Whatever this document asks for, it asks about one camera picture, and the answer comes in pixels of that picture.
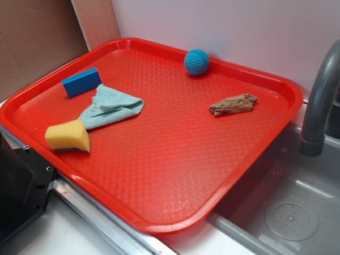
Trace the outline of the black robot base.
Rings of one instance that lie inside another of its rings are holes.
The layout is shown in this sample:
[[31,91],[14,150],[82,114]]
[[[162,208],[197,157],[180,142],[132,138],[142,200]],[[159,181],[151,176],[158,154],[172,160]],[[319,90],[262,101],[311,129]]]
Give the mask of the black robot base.
[[55,168],[33,149],[13,149],[1,136],[1,245],[42,216]]

